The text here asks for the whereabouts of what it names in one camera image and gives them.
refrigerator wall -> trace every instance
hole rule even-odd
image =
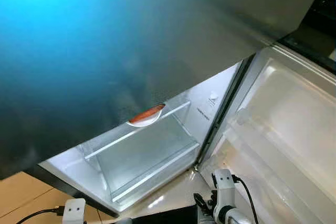
[[[165,102],[147,127],[123,123],[40,166],[120,212],[190,167],[239,64]]]
[[[336,78],[279,47],[261,51],[250,72],[261,61],[202,173],[211,183],[210,171],[231,169],[265,223],[335,223]]]

refrigerator door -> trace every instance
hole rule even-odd
[[[239,64],[165,101],[150,125],[125,122],[28,172],[116,215],[195,163],[237,69]]]
[[[231,103],[202,164],[208,183],[228,167],[264,223],[335,223],[336,77],[276,45],[258,53]]]
[[[313,0],[1,0],[0,179],[295,30]]]

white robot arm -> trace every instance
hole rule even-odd
[[[230,170],[215,170],[213,178],[217,187],[217,205],[213,213],[215,222],[217,224],[229,224],[233,220],[239,224],[252,224],[251,220],[235,208],[236,187]]]
[[[194,194],[196,203],[202,209],[202,212],[206,216],[212,216],[216,224],[252,224],[252,221],[235,206],[235,183],[241,182],[243,183],[244,187],[246,187],[245,183],[235,175],[231,175],[231,172],[228,169],[215,170],[214,174],[212,174],[212,177],[217,189],[212,191],[212,200],[210,200],[209,203],[212,205],[212,210],[208,209],[207,204],[201,195]],[[248,196],[253,208],[256,224],[258,224],[249,192]]]

tiled floor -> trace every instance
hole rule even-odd
[[[193,193],[210,197],[210,188],[199,173],[186,171],[172,182],[157,190],[132,208],[125,210],[120,218],[112,217],[86,206],[85,220],[88,224],[108,224],[119,219],[150,215],[194,204]],[[25,174],[18,173],[0,181],[0,223],[15,224],[25,216],[57,205],[64,205],[71,198],[67,194]],[[53,213],[35,216],[25,224],[60,224],[62,217]]]

